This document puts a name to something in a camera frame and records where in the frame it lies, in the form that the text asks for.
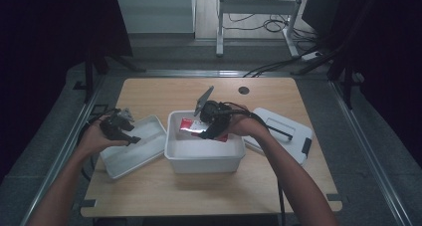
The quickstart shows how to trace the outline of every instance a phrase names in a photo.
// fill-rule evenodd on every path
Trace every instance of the forearm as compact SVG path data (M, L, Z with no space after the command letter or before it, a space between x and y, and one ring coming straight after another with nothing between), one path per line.
M67 225L86 157L76 151L33 212L28 225Z
M337 225L323 194L308 173L264 130L253 138L265 152L293 210L303 225Z

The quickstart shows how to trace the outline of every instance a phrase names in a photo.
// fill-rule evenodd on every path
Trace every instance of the aluminum rail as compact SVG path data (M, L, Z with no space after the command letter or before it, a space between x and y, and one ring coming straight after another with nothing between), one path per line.
M368 139L365 136L365 133L363 132L363 129L360 127L359 122L357 121L353 111L351 111L347 105L345 104L344 100L342 99L341 89L338 84L335 84L333 82L329 82L329 85L333 89L335 96L337 98L337 101L340 105L340 108L342 112L344 113L344 116L349 123L352 132L354 136L356 137L358 144L360 146L360 149L362 150L363 156L366 159L366 162L376 180L378 183L379 188L381 189L382 194L385 197L385 201L388 204L388 207L390 208L397 225L413 225L406 209L404 208L404 205L402 203L402 200L400 199L400 196L397 194L396 190L394 189L394 186L392 185L390 179L388 178L387 173L385 172L383 166L379 162L378 158L375 155L375 152L373 151Z
M103 83L105 81L105 76L99 76L97 79L93 95L91 99L84 104L83 108L81 109L80 114L78 115L78 118L75 122L75 124L72 126L71 132L68 135L68 137L65 140L65 143L63 144L55 162L53 163L52 167L50 168L49 172L46 175L46 178L44 179L42 185L40 186L40 189L38 190L35 198L33 199L32 203L30 204L28 211L26 212L23 220L21 221L21 226L25 226L28 223L28 220L33 213L35 207L38 205L38 203L43 198L44 194L47 192L50 185L53 183L53 181L56 179L57 175L59 174L62 167L65 165L65 163L68 161L68 158L71 156L72 152L74 151L74 148L76 146L78 135L85 123L88 121L88 118L90 116L91 110L94 107L94 103L97 100L97 97L101 91L101 88L103 86Z

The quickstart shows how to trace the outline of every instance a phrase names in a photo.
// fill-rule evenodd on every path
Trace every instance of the human arm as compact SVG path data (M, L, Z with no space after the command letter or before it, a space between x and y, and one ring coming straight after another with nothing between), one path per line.
M78 187L84 162L93 154L112 145L126 145L125 140L108 140L96 120L85 131L78 147L71 155L49 190L31 215L27 225L68 225L70 210Z
M235 114L224 133L250 135L257 141L302 225L338 225L313 179L263 125L250 117Z

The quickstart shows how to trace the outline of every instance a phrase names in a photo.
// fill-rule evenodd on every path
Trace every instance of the person's left hand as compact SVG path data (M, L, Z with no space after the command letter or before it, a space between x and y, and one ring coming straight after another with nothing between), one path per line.
M85 157L99 153L110 146L121 146L128 144L127 140L109 140L106 138L102 129L100 128L100 123L104 118L105 116L94 121L90 127L87 128L81 138L77 150L79 150Z

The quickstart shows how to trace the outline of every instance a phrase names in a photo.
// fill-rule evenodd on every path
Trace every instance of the white plastic box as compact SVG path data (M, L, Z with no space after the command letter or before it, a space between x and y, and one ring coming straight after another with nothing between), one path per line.
M229 134L226 142L202 139L179 131L182 119L198 119L193 111L176 111L168 116L164 155L175 173L233 172L245 156L243 138Z
M133 130L124 133L140 137L138 143L129 146L111 146L100 153L106 172L112 179L131 173L164 152L167 134L156 115L140 119L133 126Z

